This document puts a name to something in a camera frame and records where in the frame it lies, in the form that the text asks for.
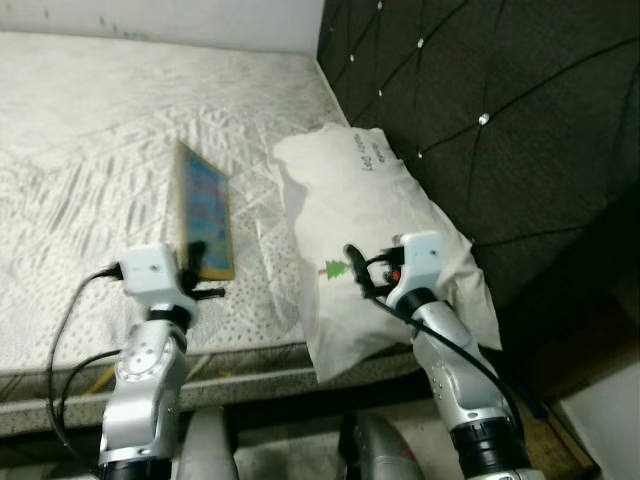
wire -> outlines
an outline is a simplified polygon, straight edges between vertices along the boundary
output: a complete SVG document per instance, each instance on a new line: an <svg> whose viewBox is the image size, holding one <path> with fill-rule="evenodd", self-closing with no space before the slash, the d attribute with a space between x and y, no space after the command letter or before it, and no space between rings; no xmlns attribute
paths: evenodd
<svg viewBox="0 0 640 480"><path fill-rule="evenodd" d="M71 301L67 306L67 310L64 313L64 317L62 318L62 322L58 325L58 329L56 330L53 343L51 344L51 348L49 349L49 354L47 356L47 367L45 371L46 377L46 390L47 390L47 417L49 418L49 423L51 424L51 428L53 432L56 434L64 448L73 456L78 462L87 467L90 473L99 477L99 471L93 465L90 465L86 462L86 460L78 453L78 451L73 448L71 442L69 440L69 436L67 435L67 431L63 425L60 424L58 416L56 415L56 409L54 406L54 398L55 398L55 388L53 386L53 360L55 358L56 349L58 348L58 343L60 342L60 338L62 337L62 333L64 332L67 323L69 322L69 318L71 317L71 313L73 312L73 308L75 307L78 298L82 294L82 291L86 288L89 283L91 283L96 278L103 277L114 277L118 279L122 279L122 271L120 270L120 266L115 264L110 268L103 270L98 273L94 273L93 275L85 278L78 288L76 289L73 297L71 297Z"/></svg>
<svg viewBox="0 0 640 480"><path fill-rule="evenodd" d="M424 332L427 335L430 335L431 337L435 338L440 343L444 344L446 347L448 347L449 349L453 350L455 353L460 355L467 362L469 362L471 365L473 365L475 368L477 368L485 377L487 377L487 379L489 379L489 381L491 383L493 383L493 385L495 385L495 387L500 391L500 393L504 396L505 400L507 401L507 404L509 405L509 409L511 410L511 414L513 415L513 421L514 421L514 424L515 424L516 432L518 433L518 435L522 439L524 439L524 425L522 423L522 418L520 418L520 412L518 411L518 406L516 405L516 402L513 400L513 397L511 396L509 391L505 388L505 386L502 383L502 381L498 377L496 377L493 374L493 372L491 372L491 370L489 370L482 363L480 363L475 357L473 357L472 355L467 353L465 350L460 348L458 345L453 343L451 340L449 340L448 338L440 335L435 330L427 327L424 323L419 322L418 320L415 320L415 319L411 318L408 315L404 315L404 314L394 310L393 308L389 307L388 305L386 305L385 303L381 302L377 298L371 297L370 300L377 307L379 307L382 310L384 310L385 312L393 315L397 319L402 320L407 325L410 325L410 326L420 330L421 332Z"/></svg>
<svg viewBox="0 0 640 480"><path fill-rule="evenodd" d="M200 373L200 371L207 365L207 363L209 363L210 360L211 360L211 355L204 355L200 357L200 359L196 362L196 364L189 371L189 373L187 373L187 378L185 381L188 382L193 377L195 377L198 373Z"/></svg>
<svg viewBox="0 0 640 480"><path fill-rule="evenodd" d="M62 426L63 429L66 430L66 426L64 424L64 404L67 401L67 398L69 397L69 390L71 389L71 383L73 382L73 379L76 377L76 375L78 375L82 371L83 368L87 367L91 363L97 362L98 360L102 360L103 358L113 357L115 355L118 355L119 353L120 353L120 350L111 350L109 352L93 355L83 360L73 368L73 370L69 374L69 377L67 378L67 381L64 384L64 387L62 388L62 395L60 396L60 403L58 404L58 421L60 422L60 425Z"/></svg>
<svg viewBox="0 0 640 480"><path fill-rule="evenodd" d="M115 374L113 366L109 367L102 373L102 375L100 375L100 378L98 378L93 385L82 392L82 396L84 397L86 395L93 395L94 393L97 393L102 387L111 381Z"/></svg>

floor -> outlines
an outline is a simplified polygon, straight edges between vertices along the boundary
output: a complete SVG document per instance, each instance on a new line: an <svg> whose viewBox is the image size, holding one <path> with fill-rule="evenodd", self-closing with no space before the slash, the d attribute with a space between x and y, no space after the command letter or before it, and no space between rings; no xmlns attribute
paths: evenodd
<svg viewBox="0 0 640 480"><path fill-rule="evenodd" d="M413 449L425 478L462 480L457 454L432 400L370 409L390 420ZM340 417L241 432L235 454L242 480L334 480ZM51 475L52 466L0 470L0 480L89 479Z"/></svg>

white wall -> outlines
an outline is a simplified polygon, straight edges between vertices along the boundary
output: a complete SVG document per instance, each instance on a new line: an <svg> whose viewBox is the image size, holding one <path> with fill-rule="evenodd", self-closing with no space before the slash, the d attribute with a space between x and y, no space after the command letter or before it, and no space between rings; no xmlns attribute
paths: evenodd
<svg viewBox="0 0 640 480"><path fill-rule="evenodd" d="M324 0L0 0L0 30L315 56Z"/></svg>
<svg viewBox="0 0 640 480"><path fill-rule="evenodd" d="M560 406L607 480L640 478L640 362Z"/></svg>

pillowcase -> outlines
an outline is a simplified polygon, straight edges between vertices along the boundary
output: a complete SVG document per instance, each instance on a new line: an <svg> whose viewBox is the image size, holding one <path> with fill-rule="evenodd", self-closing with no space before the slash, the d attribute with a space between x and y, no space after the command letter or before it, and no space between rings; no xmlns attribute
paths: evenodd
<svg viewBox="0 0 640 480"><path fill-rule="evenodd" d="M329 124L282 140L273 154L301 256L301 321L319 381L411 342L404 323L362 298L343 253L352 243L365 257L375 256L392 246L396 234L440 232L443 270L434 293L451 303L482 345L501 348L491 295L470 242L395 157L382 130Z"/></svg>

black cable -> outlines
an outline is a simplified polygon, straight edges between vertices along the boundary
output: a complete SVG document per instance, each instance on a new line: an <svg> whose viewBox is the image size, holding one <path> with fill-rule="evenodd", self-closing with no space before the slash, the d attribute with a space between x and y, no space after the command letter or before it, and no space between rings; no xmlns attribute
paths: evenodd
<svg viewBox="0 0 640 480"><path fill-rule="evenodd" d="M435 338L440 343L442 343L443 345L445 345L446 347L448 347L449 349L453 350L455 353L460 355L462 358L464 358L471 365L476 367L485 377L487 377L487 379L489 379L489 381L491 383L493 383L493 385L495 385L495 387L504 396L505 400L507 401L507 404L509 405L509 409L511 410L511 414L513 415L513 421L514 421L514 424L515 424L516 432L518 433L518 435L522 439L524 439L524 425L522 423L522 418L520 418L520 412L518 411L518 406L516 405L516 402L513 400L513 397L511 396L509 391L504 387L504 384L502 383L502 381L500 381L500 379L498 377L496 377L487 367L485 367L475 357L473 357L472 355L470 355L469 353L464 351L462 348L460 348L458 345L453 343L451 340L449 340L446 337L443 337L442 335L440 335L435 330L427 327L424 323L419 322L418 320L414 320L410 316L404 315L404 314L394 310L393 308L389 307L388 305L386 305L385 303L381 302L377 298L371 297L370 300L377 307L379 307L382 310L384 310L385 312L393 315L397 319L402 320L407 325L410 325L410 326L420 330L421 332L424 332L427 335L430 335L431 337Z"/></svg>
<svg viewBox="0 0 640 480"><path fill-rule="evenodd" d="M69 374L69 377L67 378L67 381L65 382L64 387L62 388L62 394L60 395L60 403L58 404L58 421L60 422L60 426L65 431L66 431L66 426L64 424L64 404L66 403L67 398L69 397L69 390L71 388L71 383L73 382L73 379L76 377L76 375L78 375L82 371L83 368L87 367L93 362L97 362L98 360L102 360L103 358L113 357L115 355L118 355L119 353L120 353L120 350L111 350L109 352L93 355L89 358L86 358L85 360L80 362L78 365L73 367L73 370Z"/></svg>
<svg viewBox="0 0 640 480"><path fill-rule="evenodd" d="M93 465L88 464L85 461L85 459L82 457L82 455L80 455L78 451L71 446L71 442L69 440L69 436L67 435L67 431L65 430L64 426L62 426L58 421L58 416L56 415L56 409L54 406L54 399L56 395L55 395L55 389L53 386L53 360L55 358L56 349L58 348L58 343L60 342L60 338L62 337L62 333L64 332L64 328L66 327L67 322L71 317L73 308L75 307L75 304L78 301L78 298L80 298L82 291L93 280L95 280L96 278L103 278L103 277L114 277L114 278L122 279L122 271L120 270L120 266L118 264L115 264L106 270L103 270L98 273L94 273L93 275L85 278L82 281L82 283L80 283L75 293L73 294L71 301L69 302L69 306L65 311L64 317L62 318L62 322L60 322L60 325L56 330L53 343L51 344L51 348L49 349L49 354L47 356L47 368L45 371L46 390L47 390L47 403L46 403L47 417L49 418L49 423L51 424L51 428L53 432L56 434L56 436L58 437L58 439L60 440L60 442L62 443L62 445L64 446L64 448L69 452L69 454L71 454L71 456L74 457L82 465L86 466L89 472L95 475L96 477L99 477L98 469L95 468Z"/></svg>
<svg viewBox="0 0 640 480"><path fill-rule="evenodd" d="M378 255L377 257L370 258L369 260L367 260L366 266L368 267L369 265L373 265L374 263L381 262L381 261L385 260L386 258L387 258L387 256L385 254Z"/></svg>

